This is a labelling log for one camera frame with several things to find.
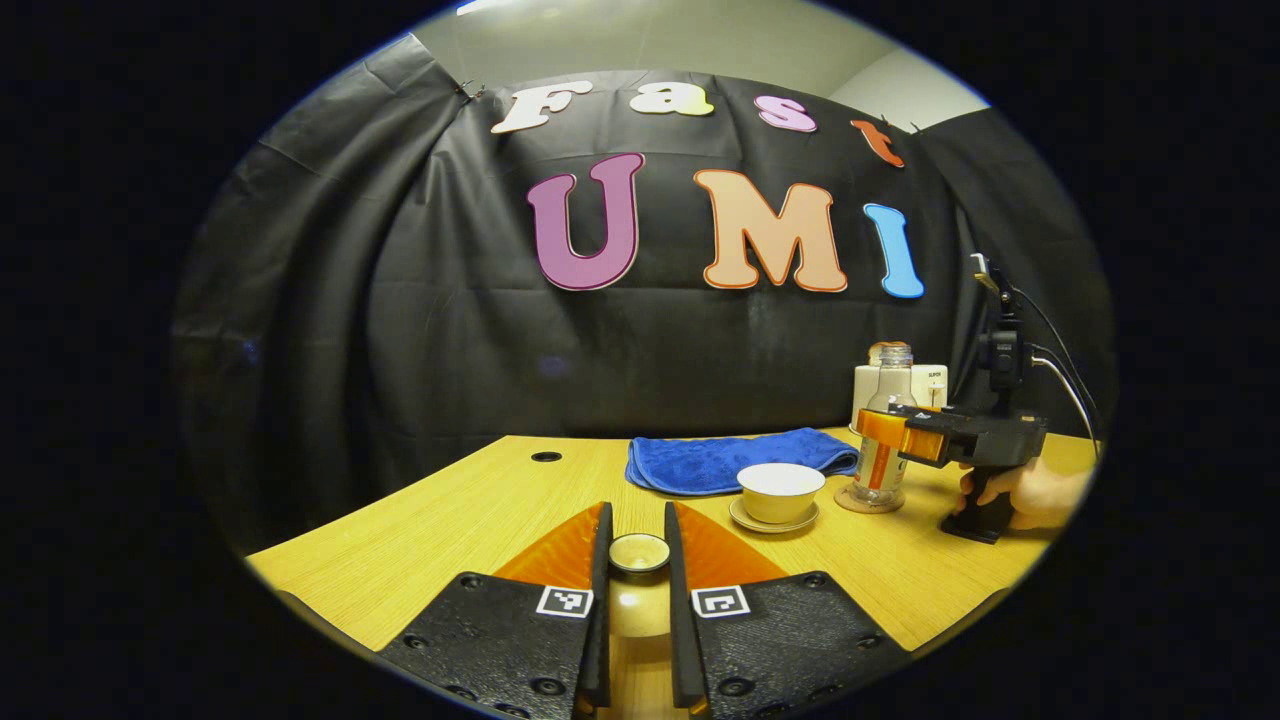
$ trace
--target orange fin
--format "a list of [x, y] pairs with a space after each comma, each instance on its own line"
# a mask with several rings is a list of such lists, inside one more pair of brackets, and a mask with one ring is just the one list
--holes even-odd
[[721, 588], [786, 578], [787, 573], [707, 515], [676, 502], [689, 589]]
[[595, 529], [603, 507], [603, 502], [596, 502], [564, 520], [493, 575], [535, 585], [590, 589]]

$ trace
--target coaster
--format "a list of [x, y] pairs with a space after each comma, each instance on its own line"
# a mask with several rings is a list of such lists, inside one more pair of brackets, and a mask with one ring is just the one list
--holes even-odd
[[852, 510], [854, 512], [865, 512], [868, 515], [877, 515], [879, 512], [892, 512], [906, 502], [906, 493], [897, 493], [897, 500], [893, 502], [886, 502], [883, 505], [869, 505], [854, 497], [854, 493], [849, 492], [849, 488], [854, 487], [847, 484], [836, 492], [836, 505], [844, 507], [845, 510]]
[[733, 519], [735, 523], [742, 525], [749, 530], [755, 530], [758, 533], [786, 533], [790, 530], [800, 529], [808, 525], [809, 523], [817, 520], [818, 503], [814, 502], [813, 505], [810, 505], [809, 510], [805, 510], [804, 514], [800, 515], [797, 520], [794, 520], [791, 523], [762, 523], [746, 514], [746, 507], [742, 506], [742, 498], [739, 497], [737, 500], [735, 500], [728, 505], [728, 515], [730, 518]]

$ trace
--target blue towel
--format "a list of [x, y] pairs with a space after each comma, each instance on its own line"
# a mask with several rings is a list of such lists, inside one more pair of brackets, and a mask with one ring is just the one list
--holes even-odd
[[649, 439], [627, 448], [626, 478], [671, 495], [737, 492], [737, 473], [760, 462], [794, 462], [840, 475], [858, 465], [858, 451], [813, 428], [759, 438]]

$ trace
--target human hand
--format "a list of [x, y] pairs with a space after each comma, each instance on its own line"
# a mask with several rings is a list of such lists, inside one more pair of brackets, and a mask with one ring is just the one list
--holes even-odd
[[[960, 464], [963, 470], [972, 468], [972, 465]], [[972, 475], [973, 473], [965, 473], [960, 478], [960, 492], [964, 495], [956, 501], [952, 515], [965, 509], [965, 496], [973, 492]], [[1088, 479], [1088, 473], [1060, 475], [1041, 465], [1039, 457], [1033, 457], [1030, 462], [1020, 468], [1006, 470], [988, 479], [977, 503], [987, 505], [996, 500], [1000, 493], [1007, 492], [1010, 505], [1014, 506], [1014, 514], [1009, 519], [1010, 529], [1057, 528], [1066, 524], [1071, 510], [1084, 495]]]

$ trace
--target ceiling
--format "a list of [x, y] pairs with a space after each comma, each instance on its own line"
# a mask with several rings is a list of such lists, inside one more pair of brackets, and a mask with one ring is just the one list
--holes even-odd
[[454, 79], [474, 81], [471, 92], [643, 68], [740, 77], [828, 97], [897, 47], [804, 0], [507, 0], [463, 15], [451, 8], [412, 32]]

